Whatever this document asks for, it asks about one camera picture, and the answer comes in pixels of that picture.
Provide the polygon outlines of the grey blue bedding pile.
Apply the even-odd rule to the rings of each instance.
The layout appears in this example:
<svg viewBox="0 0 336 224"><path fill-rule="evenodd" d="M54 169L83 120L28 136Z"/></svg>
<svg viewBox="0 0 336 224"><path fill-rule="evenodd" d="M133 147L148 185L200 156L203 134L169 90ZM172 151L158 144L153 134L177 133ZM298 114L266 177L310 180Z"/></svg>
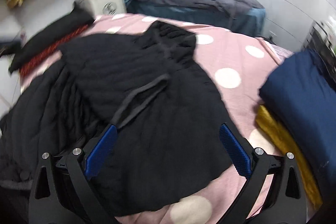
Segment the grey blue bedding pile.
<svg viewBox="0 0 336 224"><path fill-rule="evenodd" d="M266 10L257 0L124 0L132 14L212 25L260 36Z"/></svg>

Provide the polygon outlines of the folded navy blue garment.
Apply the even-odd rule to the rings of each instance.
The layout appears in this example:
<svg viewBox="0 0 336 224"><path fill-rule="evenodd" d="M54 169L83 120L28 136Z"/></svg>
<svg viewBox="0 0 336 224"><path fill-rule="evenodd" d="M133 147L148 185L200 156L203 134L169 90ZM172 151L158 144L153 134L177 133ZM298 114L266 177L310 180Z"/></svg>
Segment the folded navy blue garment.
<svg viewBox="0 0 336 224"><path fill-rule="evenodd" d="M335 85L317 52L288 57L259 95L288 128L309 162L322 194L335 189Z"/></svg>

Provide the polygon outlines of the folded red patterned garment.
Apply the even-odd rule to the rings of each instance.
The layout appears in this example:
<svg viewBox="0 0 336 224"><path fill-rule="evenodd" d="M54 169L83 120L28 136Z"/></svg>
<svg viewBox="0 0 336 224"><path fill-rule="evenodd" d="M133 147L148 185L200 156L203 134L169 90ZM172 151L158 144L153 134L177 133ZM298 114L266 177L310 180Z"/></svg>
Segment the folded red patterned garment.
<svg viewBox="0 0 336 224"><path fill-rule="evenodd" d="M64 44L69 42L71 39L75 38L76 36L83 33L85 30L89 28L89 25L83 25L70 34L64 36L63 38L57 40L56 42L52 43L50 46L48 46L46 49L44 49L41 53L38 53L34 57L32 57L29 61L25 62L19 69L19 75L21 78L24 78L28 76L38 65L41 65L41 63L50 55L52 55L54 52L56 52L58 46L60 44Z"/></svg>

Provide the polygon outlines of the folded black garment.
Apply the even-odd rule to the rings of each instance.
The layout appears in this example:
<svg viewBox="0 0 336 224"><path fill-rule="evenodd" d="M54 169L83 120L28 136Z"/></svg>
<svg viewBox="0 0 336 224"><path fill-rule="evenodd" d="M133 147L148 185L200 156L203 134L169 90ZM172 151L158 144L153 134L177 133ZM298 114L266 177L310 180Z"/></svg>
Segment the folded black garment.
<svg viewBox="0 0 336 224"><path fill-rule="evenodd" d="M25 63L28 63L37 54L42 53L47 47L51 46L67 35L74 33L82 27L89 27L95 21L95 18L86 10L80 7L76 2L73 10L63 17L55 20L40 32L36 33L15 55L9 73L21 69Z"/></svg>

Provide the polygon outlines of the black quilted coat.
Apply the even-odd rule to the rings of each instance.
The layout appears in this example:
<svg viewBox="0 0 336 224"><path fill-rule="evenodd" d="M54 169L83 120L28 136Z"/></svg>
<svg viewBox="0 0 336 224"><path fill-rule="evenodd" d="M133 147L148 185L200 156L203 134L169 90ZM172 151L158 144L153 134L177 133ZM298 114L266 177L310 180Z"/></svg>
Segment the black quilted coat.
<svg viewBox="0 0 336 224"><path fill-rule="evenodd" d="M110 124L118 132L90 180L117 217L155 211L208 186L231 165L232 125L194 60L196 36L156 21L142 35L93 34L61 45L1 119L1 186L30 190L43 153L65 155Z"/></svg>

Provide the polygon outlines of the folded golden yellow garment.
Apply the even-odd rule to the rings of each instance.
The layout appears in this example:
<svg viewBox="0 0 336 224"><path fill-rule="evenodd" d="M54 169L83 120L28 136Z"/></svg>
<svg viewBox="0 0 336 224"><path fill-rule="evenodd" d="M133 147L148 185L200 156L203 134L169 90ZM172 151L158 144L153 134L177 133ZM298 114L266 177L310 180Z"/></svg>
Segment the folded golden yellow garment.
<svg viewBox="0 0 336 224"><path fill-rule="evenodd" d="M310 166L293 137L280 120L274 118L264 105L258 107L255 122L283 155L287 152L294 154L305 193L314 210L317 211L323 204L322 197Z"/></svg>

